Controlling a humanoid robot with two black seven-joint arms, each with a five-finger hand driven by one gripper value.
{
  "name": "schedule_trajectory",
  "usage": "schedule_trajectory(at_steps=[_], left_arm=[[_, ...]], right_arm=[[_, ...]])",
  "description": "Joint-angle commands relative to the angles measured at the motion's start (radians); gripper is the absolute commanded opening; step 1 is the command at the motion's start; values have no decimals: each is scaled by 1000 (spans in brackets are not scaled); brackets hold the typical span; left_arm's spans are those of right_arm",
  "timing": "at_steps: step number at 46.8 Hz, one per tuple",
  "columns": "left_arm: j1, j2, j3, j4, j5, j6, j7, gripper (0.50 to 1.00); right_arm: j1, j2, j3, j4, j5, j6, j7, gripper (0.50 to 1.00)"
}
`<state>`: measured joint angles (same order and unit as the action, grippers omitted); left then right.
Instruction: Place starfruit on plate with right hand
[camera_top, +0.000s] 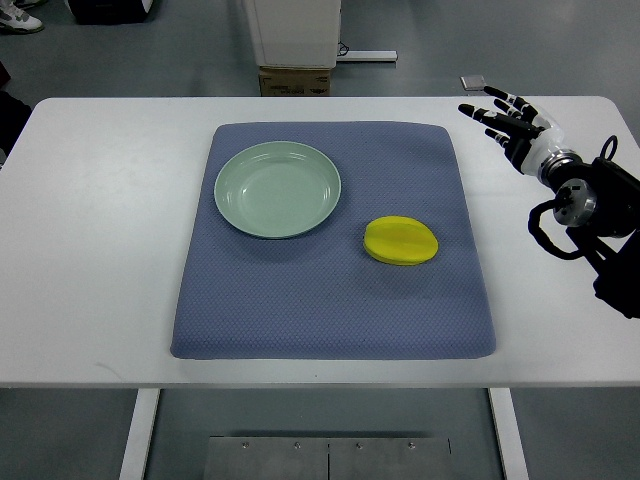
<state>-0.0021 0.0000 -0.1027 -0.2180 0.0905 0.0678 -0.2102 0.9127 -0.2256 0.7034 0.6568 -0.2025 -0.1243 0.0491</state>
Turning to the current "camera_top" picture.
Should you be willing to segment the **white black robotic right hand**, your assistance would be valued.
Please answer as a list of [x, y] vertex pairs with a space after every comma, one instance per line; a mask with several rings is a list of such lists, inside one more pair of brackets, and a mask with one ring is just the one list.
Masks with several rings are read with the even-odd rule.
[[494, 98], [494, 110], [460, 104], [458, 111], [485, 126], [485, 135], [503, 149], [519, 173], [536, 176], [542, 162], [564, 148], [563, 130], [523, 97], [491, 86], [483, 91]]

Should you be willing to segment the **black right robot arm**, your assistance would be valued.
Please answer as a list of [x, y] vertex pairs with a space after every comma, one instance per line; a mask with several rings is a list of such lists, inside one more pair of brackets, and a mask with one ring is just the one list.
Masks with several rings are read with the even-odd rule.
[[[564, 154], [542, 169], [542, 182], [554, 198], [534, 207], [528, 230], [547, 253], [585, 259], [596, 272], [594, 295], [627, 318], [639, 317], [639, 180], [613, 161], [618, 139], [610, 136], [592, 163]], [[576, 246], [564, 251], [540, 226], [553, 213]]]

